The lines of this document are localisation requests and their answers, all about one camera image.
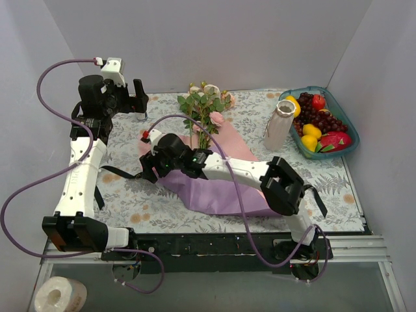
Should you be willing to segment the pink rose flower bunch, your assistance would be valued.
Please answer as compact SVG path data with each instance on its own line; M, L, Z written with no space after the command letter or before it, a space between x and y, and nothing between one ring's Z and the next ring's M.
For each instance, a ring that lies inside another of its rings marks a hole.
M189 84L188 93L177 97L179 109L196 120L211 135L219 134L225 119L222 113L235 106L235 97L227 90L202 81Z

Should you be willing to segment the purple wrapping paper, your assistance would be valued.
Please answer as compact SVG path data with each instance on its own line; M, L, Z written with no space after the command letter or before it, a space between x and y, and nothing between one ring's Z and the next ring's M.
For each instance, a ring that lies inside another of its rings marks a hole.
M191 211L219 216L242 215L237 191L231 181L192 179L179 170L173 170L158 182L177 194ZM246 185L240 185L239 188L247 216L281 217L268 207L257 189Z

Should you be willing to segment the black printed ribbon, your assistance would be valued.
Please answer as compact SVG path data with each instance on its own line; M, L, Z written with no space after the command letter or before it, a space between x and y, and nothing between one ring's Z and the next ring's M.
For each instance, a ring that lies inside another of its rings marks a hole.
M116 174L117 176L120 176L122 178L125 179L141 179L142 178L142 172L136 174L136 175L131 175L127 172L124 172L123 170L120 170L119 168L115 168L113 166L102 166L101 169L104 170L108 170L109 172L112 172L114 174ZM304 185L304 190L309 190L311 189L314 195L314 199L318 205L318 208L320 209L322 215L324 218L326 218L326 215L328 214L328 210L324 204L324 202L322 201L321 197L319 196L319 192L318 190L313 186L313 185Z

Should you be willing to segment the pink wrapping paper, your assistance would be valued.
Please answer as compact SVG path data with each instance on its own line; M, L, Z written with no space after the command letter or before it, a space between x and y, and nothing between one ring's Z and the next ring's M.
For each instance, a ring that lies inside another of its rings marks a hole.
M188 146L192 142L192 147L197 147L197 134L194 133L192 139L189 136L178 135L179 138ZM245 161L258 161L255 155L250 151L243 138L238 131L228 121L225 121L218 134L213 135L214 139L219 143L228 157L242 159ZM144 142L138 142L138 156L145 155L150 150L150 145Z

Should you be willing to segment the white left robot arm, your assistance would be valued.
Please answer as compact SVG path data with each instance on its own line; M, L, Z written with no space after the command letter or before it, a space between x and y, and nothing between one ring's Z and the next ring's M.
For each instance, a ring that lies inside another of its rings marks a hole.
M112 117L118 112L147 116L149 97L142 81L134 79L135 95L109 78L87 75L79 79L80 102L71 118L70 166L64 189L53 216L46 216L42 229L61 252L103 252L116 248L122 259L133 259L138 244L128 227L110 227L96 220L94 205L104 206L96 185L101 159L106 153Z

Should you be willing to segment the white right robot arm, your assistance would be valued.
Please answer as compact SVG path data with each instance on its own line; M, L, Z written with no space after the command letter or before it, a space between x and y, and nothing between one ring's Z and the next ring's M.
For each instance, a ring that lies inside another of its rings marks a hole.
M189 179L230 181L236 187L252 187L263 194L270 210L284 217L295 253L305 259L316 254L319 234L304 201L305 192L312 186L305 184L283 158L274 157L268 162L226 158L222 151L192 149L177 135L156 129L144 132L141 141L150 146L140 157L142 178L155 183L178 171Z

